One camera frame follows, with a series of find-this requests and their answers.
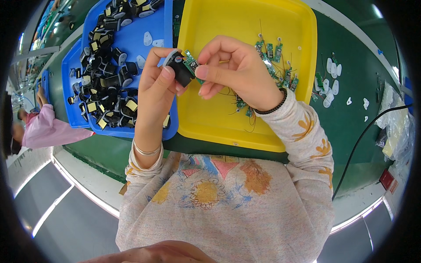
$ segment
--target pink jacket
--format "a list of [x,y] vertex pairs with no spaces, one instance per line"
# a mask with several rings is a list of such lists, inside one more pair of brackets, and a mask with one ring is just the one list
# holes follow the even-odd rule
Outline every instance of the pink jacket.
[[86,129],[72,129],[67,122],[55,118],[53,105],[45,104],[39,115],[26,125],[22,146],[37,149],[81,141],[91,137]]

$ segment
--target blue plastic tray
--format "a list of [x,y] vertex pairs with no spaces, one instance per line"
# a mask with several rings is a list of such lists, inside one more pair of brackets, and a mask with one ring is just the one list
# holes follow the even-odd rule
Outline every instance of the blue plastic tray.
[[88,122],[86,122],[83,117],[80,115],[81,111],[79,108],[79,101],[73,105],[67,103],[68,97],[73,97],[75,93],[73,92],[73,84],[80,82],[82,79],[77,79],[76,74],[73,78],[69,77],[70,69],[80,68],[80,44],[82,40],[79,39],[64,57],[63,62],[61,63],[61,79],[63,81],[63,96],[64,96],[64,107],[66,108],[67,118],[69,119],[70,127],[72,128],[90,128]]
[[[82,48],[89,46],[88,34],[96,26],[98,16],[103,13],[105,6],[109,2],[110,0],[99,1],[91,8],[86,16],[85,24],[83,26]],[[150,49],[153,47],[152,45],[145,46],[143,44],[144,34],[146,31],[149,31],[153,40],[163,39],[164,46],[166,48],[171,48],[173,46],[172,16],[173,0],[165,0],[164,4],[161,5],[152,15],[145,18],[133,17],[133,22],[130,25],[122,27],[120,31],[115,32],[114,44],[112,47],[118,47],[121,51],[127,53],[126,61],[137,63],[136,57],[141,55],[146,59]],[[128,88],[138,88],[141,69],[138,68],[138,70],[139,74],[137,76],[133,76],[133,82],[128,86]],[[104,130],[101,130],[101,128],[95,124],[96,120],[91,115],[88,116],[88,119],[92,130],[97,134],[126,138],[134,137],[134,128],[111,128],[107,126]],[[171,139],[177,133],[179,127],[177,102],[175,97],[170,109],[170,122],[169,127],[167,129],[163,129],[163,140]]]
[[48,90],[48,70],[44,70],[44,72],[41,74],[41,85],[44,87],[44,95],[47,99],[48,103],[50,103],[50,94]]

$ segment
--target plastic bag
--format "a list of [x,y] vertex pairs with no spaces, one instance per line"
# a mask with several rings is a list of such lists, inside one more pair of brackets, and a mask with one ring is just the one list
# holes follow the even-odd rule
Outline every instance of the plastic bag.
[[[379,114],[387,109],[404,106],[399,94],[385,82],[383,99]],[[376,121],[377,126],[386,129],[387,141],[383,153],[396,161],[396,165],[406,164],[412,160],[415,141],[415,120],[408,109],[400,109],[386,113]]]

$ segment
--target green workbench surface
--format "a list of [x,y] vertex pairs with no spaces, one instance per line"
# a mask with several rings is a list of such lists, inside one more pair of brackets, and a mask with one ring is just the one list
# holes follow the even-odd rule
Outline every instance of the green workbench surface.
[[[183,0],[174,1],[174,15],[179,14],[181,16],[183,3]],[[382,79],[385,79],[392,86],[394,86],[394,83],[380,61],[359,39],[325,15],[317,11],[314,11],[314,13],[316,14],[318,28],[316,72],[324,75],[326,60],[332,52],[335,53],[335,57],[343,67],[342,75],[338,77],[339,94],[335,96],[332,105],[329,108],[323,107],[320,97],[316,102],[311,101],[310,103],[318,113],[320,123],[325,129],[333,148],[333,159],[335,161],[333,186],[335,188],[356,140],[366,125],[378,114],[376,72],[379,72]],[[62,52],[49,68],[53,73],[53,76],[50,77],[50,99],[54,105],[57,118],[63,121],[67,121],[67,116],[64,109],[60,65],[71,46],[69,45],[67,50]],[[332,77],[327,76],[327,78],[332,85]],[[349,97],[352,98],[352,104],[346,105]],[[367,110],[363,108],[363,98],[367,98],[370,102]],[[368,116],[367,122],[364,122],[364,116]],[[388,163],[384,162],[381,148],[375,146],[379,131],[380,129],[377,126],[373,126],[361,140],[338,196],[377,181],[382,171],[388,167]],[[288,162],[287,153],[259,151],[194,140],[183,137],[178,133],[172,139],[164,141],[163,145],[166,150],[183,153],[225,154]],[[127,165],[130,146],[131,139],[95,135],[83,141],[69,144],[66,148],[73,154],[79,155],[82,160],[91,162],[93,166],[104,168],[106,173],[124,178],[124,168]]]

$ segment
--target bracelet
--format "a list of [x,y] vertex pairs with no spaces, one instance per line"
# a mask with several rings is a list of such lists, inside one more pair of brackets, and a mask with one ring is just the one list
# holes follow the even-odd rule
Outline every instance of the bracelet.
[[261,112],[261,111],[259,111],[259,110],[257,110],[257,109],[254,109],[254,111],[256,112],[256,113],[259,113],[260,115],[266,115],[266,114],[269,114],[269,113],[272,113],[272,112],[274,112],[274,111],[276,111],[277,109],[279,109],[284,103],[285,103],[285,100],[286,100],[286,98],[287,98],[287,90],[285,89],[285,88],[280,88],[279,89],[280,91],[283,91],[284,92],[284,98],[282,99],[282,101],[278,104],[278,106],[276,106],[276,107],[274,107],[273,109],[270,109],[270,110],[268,110],[268,111],[265,111],[265,112]]
[[136,142],[133,139],[133,144],[134,144],[134,148],[136,149],[136,151],[138,153],[140,153],[141,155],[145,155],[145,156],[152,156],[157,154],[160,149],[161,149],[161,145],[159,145],[159,147],[155,150],[155,151],[142,151],[141,149],[139,149],[139,147],[136,145]]

